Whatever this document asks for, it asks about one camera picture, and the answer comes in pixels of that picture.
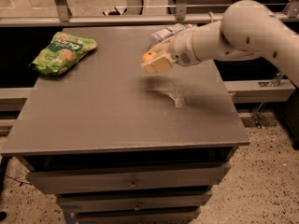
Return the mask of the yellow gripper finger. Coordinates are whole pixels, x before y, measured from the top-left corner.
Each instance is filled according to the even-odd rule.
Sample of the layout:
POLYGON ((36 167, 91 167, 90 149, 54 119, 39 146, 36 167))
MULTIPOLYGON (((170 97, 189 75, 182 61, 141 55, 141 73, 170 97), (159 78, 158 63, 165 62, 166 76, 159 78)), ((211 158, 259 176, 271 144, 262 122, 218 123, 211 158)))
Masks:
POLYGON ((171 70, 174 66, 172 58, 166 54, 156 54, 152 59, 141 64, 141 67, 149 74, 171 70))
POLYGON ((173 40, 173 38, 169 37, 169 38, 165 39, 164 41, 162 41, 162 42, 154 45, 153 47, 151 47, 150 51, 158 53, 158 52, 160 52, 162 50, 166 50, 172 40, 173 40))

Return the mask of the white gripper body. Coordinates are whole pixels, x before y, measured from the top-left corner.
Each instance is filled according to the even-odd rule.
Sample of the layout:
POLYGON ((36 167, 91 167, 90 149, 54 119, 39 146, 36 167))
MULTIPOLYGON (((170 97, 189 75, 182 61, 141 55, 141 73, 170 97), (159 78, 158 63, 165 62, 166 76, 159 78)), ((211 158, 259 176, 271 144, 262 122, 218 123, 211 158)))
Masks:
POLYGON ((193 51, 192 34, 193 29, 186 29, 174 36, 168 51, 176 63, 183 67, 194 66, 200 63, 193 51))

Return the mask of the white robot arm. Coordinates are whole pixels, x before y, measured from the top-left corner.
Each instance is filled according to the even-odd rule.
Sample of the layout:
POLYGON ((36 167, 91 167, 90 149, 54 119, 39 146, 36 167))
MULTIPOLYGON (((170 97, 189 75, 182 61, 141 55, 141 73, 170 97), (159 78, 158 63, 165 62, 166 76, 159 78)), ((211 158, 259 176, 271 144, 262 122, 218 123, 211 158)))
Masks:
POLYGON ((207 60, 264 58, 299 86, 299 34, 266 6, 242 0, 230 5, 219 21, 192 26, 154 45, 141 67, 158 73, 174 65, 189 67, 207 60))

